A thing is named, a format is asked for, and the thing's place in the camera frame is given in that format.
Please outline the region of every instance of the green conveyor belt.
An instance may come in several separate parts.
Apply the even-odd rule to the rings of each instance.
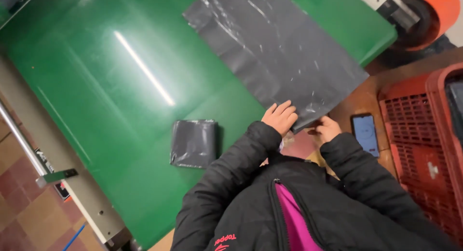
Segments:
[[[189,27],[194,0],[32,0],[0,42],[139,244],[174,227],[202,171],[169,165],[177,119],[229,147],[264,109]],[[395,39],[361,0],[294,0],[366,65]]]

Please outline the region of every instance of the jacket zipper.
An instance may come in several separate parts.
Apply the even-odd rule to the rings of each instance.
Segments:
[[[293,188],[288,185],[284,184],[285,187],[288,189],[289,193],[293,196],[294,200],[296,201],[296,204],[300,208],[300,212],[302,214],[302,217],[304,218],[304,221],[306,222],[307,229],[309,230],[310,236],[312,237],[313,241],[323,250],[325,251],[332,251],[331,248],[329,248],[326,243],[322,240],[320,236],[320,232],[317,229],[317,226],[313,222],[312,215],[307,209],[307,206],[305,203],[301,200],[300,195],[298,194],[297,191],[293,190]]]
[[[280,183],[279,179],[274,179],[270,183],[270,200],[272,202],[273,210],[276,215],[276,231],[278,237],[278,244],[280,251],[290,251],[289,249],[289,237],[288,237],[288,230],[286,226],[285,216],[283,214],[283,209],[280,204],[280,200],[278,199],[278,195],[276,194],[275,184]]]

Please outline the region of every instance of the hand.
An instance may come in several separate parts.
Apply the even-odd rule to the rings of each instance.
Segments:
[[[273,104],[262,117],[262,122],[273,127],[281,134],[283,138],[289,131],[289,128],[296,122],[296,107],[291,106],[291,101],[286,101],[280,106]]]
[[[320,123],[315,130],[320,135],[322,143],[330,142],[334,137],[342,133],[339,124],[327,116],[321,117]]]

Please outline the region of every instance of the jacket sleeve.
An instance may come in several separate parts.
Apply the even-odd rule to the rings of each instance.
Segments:
[[[203,251],[229,203],[280,142],[281,135],[274,128],[252,123],[183,197],[171,251]]]
[[[377,159],[362,149],[350,133],[336,136],[320,148],[328,166],[344,183],[346,194],[388,216],[408,231],[432,242],[442,250],[461,250],[402,189]]]

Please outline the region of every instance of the phone screen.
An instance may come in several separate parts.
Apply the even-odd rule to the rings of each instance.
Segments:
[[[378,142],[374,129],[373,116],[358,116],[352,118],[354,134],[357,141],[362,145],[363,150],[379,157]]]

